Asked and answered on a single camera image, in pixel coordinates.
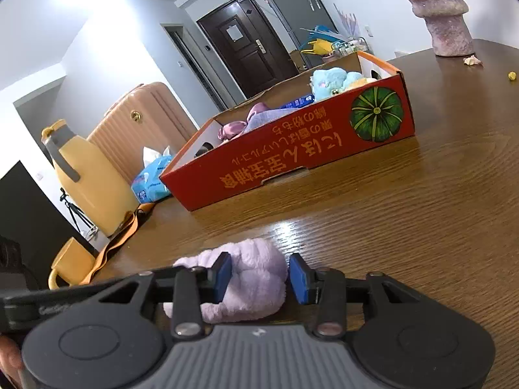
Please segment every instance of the tripod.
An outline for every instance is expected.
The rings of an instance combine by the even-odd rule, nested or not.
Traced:
[[[87,227],[89,227],[89,230],[88,230],[87,234],[85,235],[85,238],[87,240],[90,240],[91,237],[93,237],[94,235],[97,234],[98,227],[96,227],[95,224],[90,219],[87,218],[87,216],[81,210],[81,208],[79,208],[78,206],[76,206],[75,204],[73,204],[67,200],[68,194],[65,192],[63,187],[61,188],[61,193],[62,193],[62,195],[60,196],[60,202],[64,202],[65,206],[68,208],[68,211],[70,212],[70,216],[72,217],[72,221],[74,221],[74,224],[76,225],[77,231],[81,234],[81,230],[79,229],[79,225],[77,224],[75,215],[77,215],[79,217],[79,219],[81,219],[81,221],[83,221],[83,223]]]

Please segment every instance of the lavender towel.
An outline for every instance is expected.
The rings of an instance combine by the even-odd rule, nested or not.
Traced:
[[[259,112],[250,119],[243,134],[251,132],[267,123],[271,123],[272,121],[284,117],[285,115],[292,114],[299,109],[300,108],[283,108]]]
[[[233,275],[222,303],[202,304],[203,320],[206,323],[239,322],[276,313],[285,301],[286,262],[284,255],[266,240],[227,243],[198,256],[182,257],[174,266],[210,267],[221,252],[230,253]],[[173,303],[164,303],[169,317],[172,308]]]

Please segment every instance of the blue rubber pad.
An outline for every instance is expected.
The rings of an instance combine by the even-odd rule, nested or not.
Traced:
[[[233,275],[233,260],[230,254],[227,254],[224,264],[220,267],[218,274],[216,275],[216,284],[214,291],[216,294],[215,304],[221,303],[224,299],[227,285],[229,284],[230,278]]]
[[[308,282],[297,257],[290,256],[290,283],[299,304],[308,304]]]

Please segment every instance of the paper note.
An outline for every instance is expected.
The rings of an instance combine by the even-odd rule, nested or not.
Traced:
[[[231,37],[233,41],[237,41],[240,38],[243,38],[243,35],[240,32],[240,29],[238,29],[238,26],[232,25],[229,28],[227,28],[227,33]]]

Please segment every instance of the wall outlet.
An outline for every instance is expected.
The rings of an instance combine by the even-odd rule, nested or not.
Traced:
[[[400,50],[395,50],[394,51],[394,56],[396,58],[403,57],[404,55],[408,55],[408,54],[410,54],[410,53],[408,53],[407,51],[400,51]]]

